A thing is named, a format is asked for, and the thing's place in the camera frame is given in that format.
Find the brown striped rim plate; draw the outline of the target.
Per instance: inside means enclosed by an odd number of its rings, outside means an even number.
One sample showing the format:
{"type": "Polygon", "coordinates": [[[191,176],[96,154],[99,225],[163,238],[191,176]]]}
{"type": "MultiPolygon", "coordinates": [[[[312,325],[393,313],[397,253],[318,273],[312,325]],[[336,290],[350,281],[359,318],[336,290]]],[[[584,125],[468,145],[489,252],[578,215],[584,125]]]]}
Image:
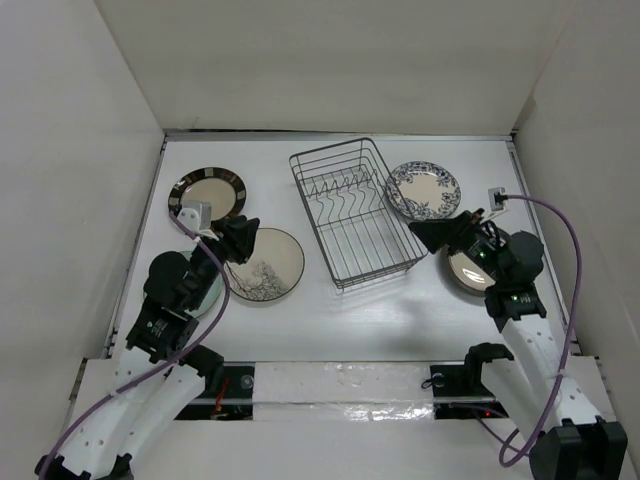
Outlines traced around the brown striped rim plate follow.
{"type": "Polygon", "coordinates": [[[211,220],[218,221],[240,214],[247,198],[242,178],[221,167],[205,167],[181,177],[171,188],[168,210],[178,214],[187,201],[206,202],[211,206],[211,220]]]}

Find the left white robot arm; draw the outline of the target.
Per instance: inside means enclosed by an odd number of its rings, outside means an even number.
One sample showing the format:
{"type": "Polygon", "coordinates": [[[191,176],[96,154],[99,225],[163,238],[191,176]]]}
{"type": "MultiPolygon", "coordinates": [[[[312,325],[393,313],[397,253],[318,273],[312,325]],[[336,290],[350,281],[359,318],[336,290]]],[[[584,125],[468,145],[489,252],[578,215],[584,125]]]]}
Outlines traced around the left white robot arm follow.
{"type": "Polygon", "coordinates": [[[260,221],[244,215],[198,231],[174,224],[195,244],[189,256],[156,256],[143,286],[144,301],[103,398],[81,414],[35,467],[41,479],[131,479],[135,463],[193,399],[222,387],[224,359],[203,346],[217,325],[202,333],[193,316],[216,281],[222,302],[231,288],[224,266],[253,254],[260,221]]]}

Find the cream plate with tree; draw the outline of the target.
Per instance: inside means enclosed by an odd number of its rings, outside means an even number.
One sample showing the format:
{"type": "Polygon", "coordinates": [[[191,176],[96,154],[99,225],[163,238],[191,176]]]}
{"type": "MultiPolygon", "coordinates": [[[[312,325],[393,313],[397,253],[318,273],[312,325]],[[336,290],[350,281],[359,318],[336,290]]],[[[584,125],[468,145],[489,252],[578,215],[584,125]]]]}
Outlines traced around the cream plate with tree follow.
{"type": "Polygon", "coordinates": [[[259,228],[254,251],[244,264],[225,266],[232,292],[250,302],[270,302],[286,296],[302,278],[305,255],[286,231],[259,228]]]}

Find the grey wire dish rack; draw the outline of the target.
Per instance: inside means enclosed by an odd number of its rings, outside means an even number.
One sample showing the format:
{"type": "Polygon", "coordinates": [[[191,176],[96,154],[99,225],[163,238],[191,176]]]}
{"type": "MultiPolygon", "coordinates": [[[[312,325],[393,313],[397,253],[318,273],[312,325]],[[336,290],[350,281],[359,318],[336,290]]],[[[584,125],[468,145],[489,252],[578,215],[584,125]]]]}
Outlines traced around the grey wire dish rack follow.
{"type": "Polygon", "coordinates": [[[387,197],[390,170],[372,139],[295,153],[289,166],[337,289],[397,276],[427,255],[387,197]]]}

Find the blue floral white plate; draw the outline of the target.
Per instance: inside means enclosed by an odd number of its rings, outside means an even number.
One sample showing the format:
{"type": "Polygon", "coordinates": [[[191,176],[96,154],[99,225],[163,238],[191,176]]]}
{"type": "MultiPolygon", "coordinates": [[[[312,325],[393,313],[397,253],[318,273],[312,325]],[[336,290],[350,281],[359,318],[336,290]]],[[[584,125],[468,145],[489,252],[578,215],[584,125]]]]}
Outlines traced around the blue floral white plate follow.
{"type": "Polygon", "coordinates": [[[426,161],[406,162],[392,170],[385,193],[401,215],[417,221],[448,218],[461,201],[456,178],[442,166],[426,161]]]}

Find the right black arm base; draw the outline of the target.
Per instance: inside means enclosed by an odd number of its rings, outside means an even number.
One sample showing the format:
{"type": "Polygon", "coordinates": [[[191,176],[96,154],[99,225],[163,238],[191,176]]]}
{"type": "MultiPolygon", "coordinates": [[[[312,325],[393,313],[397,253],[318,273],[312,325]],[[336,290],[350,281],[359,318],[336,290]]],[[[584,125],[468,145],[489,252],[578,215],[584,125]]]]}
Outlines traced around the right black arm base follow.
{"type": "Polygon", "coordinates": [[[421,389],[433,398],[436,420],[508,418],[493,394],[469,379],[462,364],[435,364],[421,389]]]}

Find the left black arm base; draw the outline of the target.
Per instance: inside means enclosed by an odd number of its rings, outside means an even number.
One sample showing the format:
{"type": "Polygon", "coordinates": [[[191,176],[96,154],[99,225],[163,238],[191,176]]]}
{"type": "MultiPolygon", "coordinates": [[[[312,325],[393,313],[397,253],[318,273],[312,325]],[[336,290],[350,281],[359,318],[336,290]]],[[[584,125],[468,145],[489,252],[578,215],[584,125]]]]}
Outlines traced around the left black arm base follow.
{"type": "Polygon", "coordinates": [[[253,418],[255,363],[226,363],[215,387],[192,400],[179,421],[243,421],[253,418]]]}

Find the light green glass plate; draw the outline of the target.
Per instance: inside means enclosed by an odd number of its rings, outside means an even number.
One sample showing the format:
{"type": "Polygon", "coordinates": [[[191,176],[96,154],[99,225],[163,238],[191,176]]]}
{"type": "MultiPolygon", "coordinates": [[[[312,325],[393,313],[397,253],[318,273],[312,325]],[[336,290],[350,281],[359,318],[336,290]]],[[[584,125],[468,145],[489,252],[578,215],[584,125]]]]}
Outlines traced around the light green glass plate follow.
{"type": "Polygon", "coordinates": [[[220,278],[219,269],[211,262],[208,256],[205,256],[205,260],[205,266],[209,267],[211,273],[214,275],[213,282],[200,303],[200,306],[197,309],[186,310],[188,315],[197,319],[201,319],[211,310],[224,290],[224,282],[220,278]]]}

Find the dark rim cream plate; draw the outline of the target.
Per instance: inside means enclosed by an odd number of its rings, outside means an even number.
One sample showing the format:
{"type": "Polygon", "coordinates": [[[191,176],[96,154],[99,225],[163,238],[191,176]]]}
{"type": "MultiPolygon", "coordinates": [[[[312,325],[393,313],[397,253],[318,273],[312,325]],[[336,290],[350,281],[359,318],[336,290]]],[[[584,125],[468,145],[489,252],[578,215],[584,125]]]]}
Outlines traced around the dark rim cream plate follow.
{"type": "Polygon", "coordinates": [[[444,270],[450,281],[464,292],[482,297],[495,280],[462,252],[445,250],[444,270]]]}

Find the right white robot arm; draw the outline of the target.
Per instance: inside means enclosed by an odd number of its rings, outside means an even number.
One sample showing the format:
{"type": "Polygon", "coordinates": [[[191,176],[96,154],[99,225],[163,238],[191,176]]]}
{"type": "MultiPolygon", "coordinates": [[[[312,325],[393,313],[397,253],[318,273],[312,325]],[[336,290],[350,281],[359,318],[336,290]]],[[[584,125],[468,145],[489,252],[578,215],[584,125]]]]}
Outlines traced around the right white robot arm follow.
{"type": "Polygon", "coordinates": [[[619,478],[628,438],[566,369],[569,349],[557,345],[535,286],[542,242],[525,231],[501,239],[482,214],[465,211],[408,226],[430,253],[462,253],[494,281],[485,290],[485,307],[504,341],[469,349],[463,384],[474,393],[490,391],[501,404],[526,439],[534,478],[619,478]]]}

